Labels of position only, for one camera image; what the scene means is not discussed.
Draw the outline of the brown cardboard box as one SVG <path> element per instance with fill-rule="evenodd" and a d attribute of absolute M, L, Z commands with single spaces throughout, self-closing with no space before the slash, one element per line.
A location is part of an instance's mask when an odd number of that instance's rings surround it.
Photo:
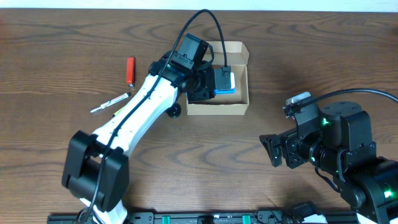
<path fill-rule="evenodd" d="M 244 115 L 249 107 L 249 51 L 241 41 L 226 41 L 228 65 L 234 73 L 235 92 L 217 94 L 210 100 L 187 102 L 188 115 Z"/>

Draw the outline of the black correction tape dispenser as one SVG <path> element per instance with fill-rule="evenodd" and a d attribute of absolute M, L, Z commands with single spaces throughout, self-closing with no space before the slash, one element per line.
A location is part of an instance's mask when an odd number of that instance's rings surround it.
<path fill-rule="evenodd" d="M 165 110 L 170 118 L 178 118 L 181 114 L 181 106 L 178 103 L 174 103 L 170 108 Z"/>

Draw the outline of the red stapler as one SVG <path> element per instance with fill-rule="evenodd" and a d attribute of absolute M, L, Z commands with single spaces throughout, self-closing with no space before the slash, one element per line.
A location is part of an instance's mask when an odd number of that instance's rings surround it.
<path fill-rule="evenodd" d="M 134 72 L 135 72 L 135 58 L 128 57 L 127 64 L 126 64 L 126 83 L 130 87 L 134 87 L 134 85 L 135 85 Z"/>

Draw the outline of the yellow highlighter with dark cap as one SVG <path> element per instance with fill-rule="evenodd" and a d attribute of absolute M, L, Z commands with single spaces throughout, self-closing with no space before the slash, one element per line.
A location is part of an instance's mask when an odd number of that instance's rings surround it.
<path fill-rule="evenodd" d="M 124 109 L 124 106 L 123 106 L 121 109 L 117 110 L 117 111 L 113 114 L 113 117 L 115 117 L 116 115 L 118 115 L 122 109 Z"/>

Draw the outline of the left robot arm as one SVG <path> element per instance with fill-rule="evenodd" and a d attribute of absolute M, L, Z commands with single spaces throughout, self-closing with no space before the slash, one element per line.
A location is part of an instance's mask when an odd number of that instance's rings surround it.
<path fill-rule="evenodd" d="M 204 59 L 210 51 L 211 60 Z M 86 207 L 75 223 L 124 223 L 122 198 L 129 185 L 129 157 L 137 143 L 163 113 L 178 117 L 179 96 L 210 100 L 222 90 L 234 90 L 231 66 L 212 66 L 213 47 L 187 34 L 182 46 L 165 53 L 149 67 L 142 87 L 122 110 L 92 134 L 78 131 L 71 138 L 62 185 Z"/>

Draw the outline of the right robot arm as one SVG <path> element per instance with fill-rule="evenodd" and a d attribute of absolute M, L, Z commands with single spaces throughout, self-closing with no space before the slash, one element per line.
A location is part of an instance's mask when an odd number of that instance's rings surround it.
<path fill-rule="evenodd" d="M 357 103 L 319 107 L 312 96 L 287 100 L 296 127 L 259 137 L 274 167 L 307 162 L 332 175 L 329 185 L 358 214 L 376 223 L 397 220 L 397 161 L 377 156 L 371 119 Z"/>

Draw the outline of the black capped white marker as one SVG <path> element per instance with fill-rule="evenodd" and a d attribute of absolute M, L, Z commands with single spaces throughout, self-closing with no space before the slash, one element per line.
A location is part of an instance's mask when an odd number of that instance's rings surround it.
<path fill-rule="evenodd" d="M 116 103 L 119 103 L 122 100 L 128 99 L 130 96 L 131 96 L 131 92 L 126 92 L 126 93 L 124 93 L 124 94 L 122 94 L 122 95 L 120 95 L 120 96 L 118 96 L 116 98 L 113 98 L 112 100 L 109 100 L 109 101 L 107 101 L 105 103 L 100 104 L 96 108 L 91 109 L 90 113 L 91 114 L 97 113 L 97 112 L 99 112 L 99 111 L 101 111 L 101 110 L 103 110 L 105 108 L 108 108 L 108 107 L 110 107 L 110 106 L 112 106 L 112 105 L 114 105 Z"/>

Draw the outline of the black mounting rail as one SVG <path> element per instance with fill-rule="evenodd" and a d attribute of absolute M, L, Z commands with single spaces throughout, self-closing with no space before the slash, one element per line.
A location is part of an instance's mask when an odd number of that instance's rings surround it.
<path fill-rule="evenodd" d="M 267 223 L 332 223 L 358 224 L 353 212 L 308 212 L 306 217 L 286 215 L 282 210 L 228 213 L 152 213 L 129 214 L 125 224 L 267 224 Z"/>

